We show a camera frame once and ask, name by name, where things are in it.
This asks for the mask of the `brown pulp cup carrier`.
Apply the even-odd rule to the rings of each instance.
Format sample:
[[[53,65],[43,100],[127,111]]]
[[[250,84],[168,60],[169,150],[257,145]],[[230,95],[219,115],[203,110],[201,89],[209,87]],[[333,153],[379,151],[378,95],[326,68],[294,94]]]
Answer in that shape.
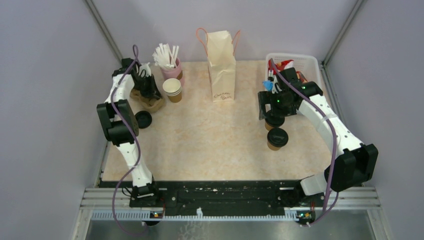
[[[166,103],[163,98],[146,98],[141,95],[141,92],[139,90],[136,90],[134,88],[130,92],[130,97],[137,103],[139,103],[142,108],[149,113],[158,112]]]

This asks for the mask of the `black cup lid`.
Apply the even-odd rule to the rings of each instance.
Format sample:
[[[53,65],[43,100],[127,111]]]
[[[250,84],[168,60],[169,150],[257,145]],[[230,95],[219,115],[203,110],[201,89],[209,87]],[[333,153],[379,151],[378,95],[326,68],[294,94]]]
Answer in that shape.
[[[289,135],[282,128],[272,128],[267,134],[267,141],[272,146],[281,148],[288,143]]]
[[[285,123],[285,117],[269,116],[265,118],[265,122],[267,122],[269,125],[273,126],[274,128],[279,128]]]

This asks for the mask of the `brown paper coffee cup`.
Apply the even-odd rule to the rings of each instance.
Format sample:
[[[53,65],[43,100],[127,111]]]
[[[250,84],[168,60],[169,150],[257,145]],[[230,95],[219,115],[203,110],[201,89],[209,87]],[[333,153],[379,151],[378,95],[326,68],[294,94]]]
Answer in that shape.
[[[274,126],[272,126],[272,125],[268,124],[267,122],[265,122],[265,123],[264,123],[264,127],[265,127],[268,131],[270,131],[270,130],[272,130],[272,129],[274,128]]]

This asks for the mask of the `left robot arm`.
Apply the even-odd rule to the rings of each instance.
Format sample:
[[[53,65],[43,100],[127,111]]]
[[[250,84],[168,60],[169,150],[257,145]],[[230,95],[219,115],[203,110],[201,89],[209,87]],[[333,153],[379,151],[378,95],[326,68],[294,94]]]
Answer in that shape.
[[[128,166],[132,198],[154,207],[161,194],[142,156],[137,136],[140,129],[151,125],[151,114],[163,106],[164,99],[149,64],[123,58],[121,65],[112,74],[108,97],[96,106],[96,111],[106,140],[118,149]]]

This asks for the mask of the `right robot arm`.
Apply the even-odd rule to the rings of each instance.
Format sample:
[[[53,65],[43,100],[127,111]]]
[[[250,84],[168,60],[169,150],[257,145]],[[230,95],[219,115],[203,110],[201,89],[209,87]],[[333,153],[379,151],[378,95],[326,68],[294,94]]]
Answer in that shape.
[[[286,197],[289,206],[307,206],[315,195],[342,192],[372,179],[378,158],[374,144],[364,144],[332,110],[314,81],[301,81],[294,67],[268,70],[258,92],[259,119],[268,130],[272,150],[284,147],[288,133],[281,127],[287,117],[304,115],[331,152],[330,165],[322,172],[299,180]]]

